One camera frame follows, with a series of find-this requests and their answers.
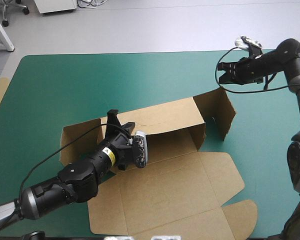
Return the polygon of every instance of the chair wheel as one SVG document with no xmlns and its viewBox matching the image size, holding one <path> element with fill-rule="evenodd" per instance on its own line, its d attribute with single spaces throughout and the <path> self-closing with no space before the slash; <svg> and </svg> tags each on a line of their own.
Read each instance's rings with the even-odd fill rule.
<svg viewBox="0 0 300 240">
<path fill-rule="evenodd" d="M 8 27 L 9 26 L 9 22 L 7 20 L 3 20 L 2 21 L 2 26 Z"/>
<path fill-rule="evenodd" d="M 22 12 L 23 12 L 25 15 L 27 15 L 27 14 L 30 13 L 29 8 L 24 8 L 24 9 L 22 9 Z"/>
</svg>

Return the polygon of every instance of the cable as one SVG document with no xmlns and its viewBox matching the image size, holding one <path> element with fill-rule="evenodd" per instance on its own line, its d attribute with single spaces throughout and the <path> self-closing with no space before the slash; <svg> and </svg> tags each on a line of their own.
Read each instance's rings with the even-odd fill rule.
<svg viewBox="0 0 300 240">
<path fill-rule="evenodd" d="M 219 61 L 217 62 L 216 66 L 215 66 L 215 71 L 214 71 L 214 78 L 215 78 L 215 82 L 218 84 L 218 86 L 229 92 L 229 93 L 233 93 L 233 94 L 256 94 L 256 93 L 264 93 L 264 92 L 271 92 L 271 91 L 276 91 L 276 90 L 281 90 L 281 89 L 285 89 L 285 88 L 289 88 L 289 87 L 300 87 L 300 84 L 289 84 L 289 85 L 285 85 L 285 86 L 281 86 L 281 87 L 276 87 L 276 88 L 271 88 L 271 89 L 264 89 L 264 90 L 256 90 L 256 91 L 233 91 L 230 89 L 227 89 L 225 87 L 223 87 L 219 81 L 218 81 L 218 77 L 217 77 L 217 70 L 218 70 L 218 64 L 221 62 L 221 60 L 228 55 L 231 51 L 238 49 L 238 47 L 233 47 L 230 50 L 228 50 L 225 54 L 222 55 L 222 57 L 219 59 Z"/>
<path fill-rule="evenodd" d="M 77 138 L 75 138 L 74 140 L 72 140 L 71 142 L 67 143 L 66 145 L 62 146 L 60 149 L 56 150 L 54 153 L 52 153 L 51 155 L 49 155 L 48 157 L 46 157 L 45 159 L 43 159 L 42 161 L 40 161 L 39 163 L 37 163 L 33 168 L 31 168 L 31 170 L 28 172 L 28 174 L 26 175 L 26 177 L 23 179 L 21 185 L 20 185 L 20 189 L 19 189 L 19 197 L 18 197 L 18 205 L 21 205 L 21 196 L 22 196 L 22 192 L 23 192 L 23 188 L 24 185 L 26 183 L 26 181 L 28 180 L 28 178 L 30 177 L 30 175 L 32 174 L 32 172 L 39 167 L 41 164 L 45 163 L 47 160 L 49 160 L 50 158 L 52 158 L 54 155 L 56 155 L 57 153 L 61 152 L 63 149 L 65 149 L 66 147 L 68 147 L 69 145 L 73 144 L 74 142 L 78 141 L 80 138 L 82 138 L 83 136 L 87 135 L 88 133 L 90 133 L 92 130 L 97 129 L 101 126 L 111 126 L 114 127 L 116 129 L 118 129 L 119 131 L 121 131 L 123 134 L 125 134 L 128 139 L 131 139 L 131 135 L 130 133 L 128 133 L 125 129 L 123 129 L 120 126 L 117 126 L 115 124 L 111 124 L 111 123 L 102 123 L 99 124 L 97 126 L 94 126 L 93 128 L 89 129 L 88 131 L 86 131 L 85 133 L 81 134 L 80 136 L 78 136 Z M 17 214 L 17 209 L 15 209 L 13 211 L 13 213 L 11 213 L 11 215 L 0 225 L 0 230 L 11 220 L 11 218 Z"/>
<path fill-rule="evenodd" d="M 76 4 L 81 9 L 85 9 L 85 8 L 96 9 L 97 7 L 105 4 L 106 2 L 108 2 L 108 0 L 102 0 L 101 2 L 98 2 L 98 0 L 91 0 L 91 1 L 80 0 L 80 3 L 79 0 L 76 0 Z"/>
<path fill-rule="evenodd" d="M 82 138 L 83 136 L 87 135 L 88 133 L 90 133 L 92 130 L 99 128 L 101 126 L 111 126 L 111 127 L 115 127 L 118 130 L 120 130 L 122 133 L 124 133 L 129 139 L 131 138 L 131 135 L 124 130 L 122 127 L 111 124 L 111 123 L 103 123 L 103 124 L 99 124 L 97 126 L 94 126 L 93 128 L 91 128 L 90 130 L 86 131 L 85 133 L 81 134 L 80 136 L 78 136 L 77 138 L 75 138 L 73 141 L 67 143 L 66 145 L 64 145 L 63 147 L 61 147 L 60 149 L 58 149 L 57 151 L 55 151 L 54 153 L 52 153 L 51 155 L 49 155 L 48 157 L 46 157 L 45 159 L 43 159 L 42 161 L 40 161 L 39 163 L 37 163 L 33 168 L 31 168 L 31 170 L 28 172 L 28 174 L 26 175 L 26 177 L 23 179 L 21 185 L 20 185 L 20 190 L 19 190 L 19 206 L 21 204 L 21 195 L 23 192 L 23 188 L 24 188 L 24 184 L 25 182 L 28 180 L 28 178 L 30 177 L 31 173 L 37 168 L 39 167 L 41 164 L 43 164 L 44 162 L 46 162 L 48 159 L 52 158 L 54 155 L 56 155 L 57 153 L 61 152 L 63 149 L 65 149 L 66 147 L 68 147 L 69 145 L 73 144 L 74 142 L 76 142 L 77 140 L 79 140 L 80 138 Z"/>
</svg>

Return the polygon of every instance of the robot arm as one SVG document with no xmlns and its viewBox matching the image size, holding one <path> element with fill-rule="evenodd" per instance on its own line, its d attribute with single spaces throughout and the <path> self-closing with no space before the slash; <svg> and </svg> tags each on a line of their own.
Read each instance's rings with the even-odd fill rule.
<svg viewBox="0 0 300 240">
<path fill-rule="evenodd" d="M 246 37 L 241 37 L 237 47 L 248 50 L 249 57 L 237 62 L 220 62 L 217 70 L 225 71 L 219 84 L 262 83 L 264 77 L 284 71 L 289 90 L 295 93 L 300 112 L 300 42 L 286 39 L 275 50 L 263 54 L 261 45 Z M 292 137 L 287 151 L 287 163 L 293 188 L 300 194 L 300 131 Z M 286 222 L 281 234 L 267 240 L 300 240 L 300 203 Z"/>
<path fill-rule="evenodd" d="M 112 166 L 120 170 L 125 170 L 128 165 L 144 168 L 148 161 L 146 135 L 137 131 L 131 137 L 135 123 L 128 122 L 121 126 L 117 113 L 118 110 L 107 113 L 109 125 L 105 138 L 93 153 L 68 164 L 57 176 L 24 189 L 20 202 L 15 199 L 1 205 L 0 226 L 16 209 L 17 214 L 9 219 L 5 227 L 22 219 L 37 220 L 64 205 L 90 200 L 98 194 L 98 185 Z"/>
</svg>

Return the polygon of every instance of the black cable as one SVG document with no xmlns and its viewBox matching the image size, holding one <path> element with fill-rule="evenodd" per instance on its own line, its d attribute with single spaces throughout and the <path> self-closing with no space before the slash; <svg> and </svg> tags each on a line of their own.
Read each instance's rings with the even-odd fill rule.
<svg viewBox="0 0 300 240">
<path fill-rule="evenodd" d="M 300 84 L 289 84 L 289 85 L 285 85 L 285 86 L 281 86 L 281 87 L 276 87 L 276 88 L 271 88 L 271 89 L 265 89 L 265 90 L 256 90 L 256 91 L 233 91 L 230 89 L 227 89 L 225 87 L 223 87 L 219 81 L 218 81 L 218 77 L 217 77 L 217 70 L 218 70 L 218 64 L 221 62 L 221 60 L 228 55 L 232 50 L 238 49 L 238 47 L 233 47 L 230 50 L 228 50 L 225 54 L 222 55 L 222 57 L 219 59 L 219 61 L 217 62 L 216 66 L 215 66 L 215 71 L 214 71 L 214 78 L 215 78 L 215 82 L 218 84 L 218 86 L 229 92 L 229 93 L 233 93 L 233 94 L 256 94 L 256 93 L 264 93 L 264 92 L 271 92 L 271 91 L 276 91 L 276 90 L 281 90 L 281 89 L 285 89 L 285 88 L 289 88 L 289 87 L 300 87 Z"/>
<path fill-rule="evenodd" d="M 268 79 L 268 76 L 265 76 L 265 85 L 263 87 L 263 90 L 267 90 L 269 84 L 271 83 L 271 81 L 275 78 L 275 76 L 277 75 L 277 73 L 272 74 L 272 76 L 270 77 L 270 79 Z"/>
<path fill-rule="evenodd" d="M 99 128 L 101 126 L 111 126 L 111 127 L 115 127 L 118 130 L 120 130 L 121 132 L 123 132 L 129 139 L 131 138 L 131 135 L 124 130 L 122 127 L 111 124 L 111 123 L 102 123 L 99 124 L 97 126 L 94 126 L 93 128 L 91 128 L 90 130 L 86 131 L 85 133 L 81 134 L 80 136 L 78 136 L 76 139 L 74 139 L 73 141 L 67 143 L 66 145 L 64 145 L 63 147 L 61 147 L 60 149 L 58 149 L 57 151 L 55 151 L 54 153 L 52 153 L 51 155 L 49 155 L 48 157 L 46 157 L 45 159 L 43 159 L 42 161 L 40 161 L 39 163 L 37 163 L 33 168 L 31 168 L 31 170 L 28 172 L 28 174 L 26 175 L 26 177 L 23 179 L 21 185 L 20 185 L 20 190 L 19 190 L 19 206 L 21 205 L 21 195 L 23 192 L 23 188 L 24 188 L 24 184 L 27 181 L 27 179 L 30 177 L 31 173 L 37 168 L 39 167 L 41 164 L 43 164 L 44 162 L 46 162 L 48 159 L 52 158 L 54 155 L 56 155 L 57 153 L 61 152 L 63 149 L 65 149 L 66 147 L 68 147 L 69 145 L 73 144 L 74 142 L 76 142 L 77 140 L 79 140 L 80 138 L 82 138 L 83 136 L 87 135 L 88 133 L 90 133 L 92 130 Z"/>
<path fill-rule="evenodd" d="M 81 134 L 80 136 L 78 136 L 77 138 L 75 138 L 74 140 L 72 140 L 71 142 L 67 143 L 66 145 L 62 146 L 60 149 L 58 149 L 57 151 L 55 151 L 54 153 L 52 153 L 51 155 L 49 155 L 48 157 L 46 157 L 45 159 L 43 159 L 42 161 L 40 161 L 39 163 L 37 163 L 33 168 L 31 168 L 31 170 L 28 172 L 28 174 L 26 175 L 26 177 L 23 179 L 21 185 L 20 185 L 20 190 L 19 190 L 19 197 L 18 197 L 18 205 L 21 205 L 21 196 L 22 196 L 22 192 L 23 192 L 23 188 L 25 185 L 25 182 L 28 180 L 28 178 L 30 177 L 31 173 L 37 168 L 39 167 L 41 164 L 43 164 L 44 162 L 46 162 L 47 160 L 49 160 L 50 158 L 52 158 L 54 155 L 56 155 L 57 153 L 61 152 L 63 149 L 65 149 L 66 147 L 68 147 L 69 145 L 73 144 L 74 142 L 78 141 L 80 138 L 82 138 L 83 136 L 87 135 L 88 133 L 90 133 L 92 130 L 97 129 L 101 126 L 111 126 L 114 128 L 117 128 L 119 131 L 121 131 L 123 134 L 125 134 L 128 139 L 131 139 L 131 135 L 130 133 L 128 133 L 126 130 L 124 130 L 122 127 L 117 126 L 115 124 L 111 124 L 111 123 L 102 123 L 99 124 L 97 126 L 94 126 L 93 128 L 89 129 L 88 131 L 86 131 L 85 133 Z M 13 211 L 13 213 L 11 213 L 11 215 L 9 215 L 9 217 L 0 225 L 0 230 L 11 220 L 11 218 L 17 214 L 17 209 L 15 209 Z"/>
</svg>

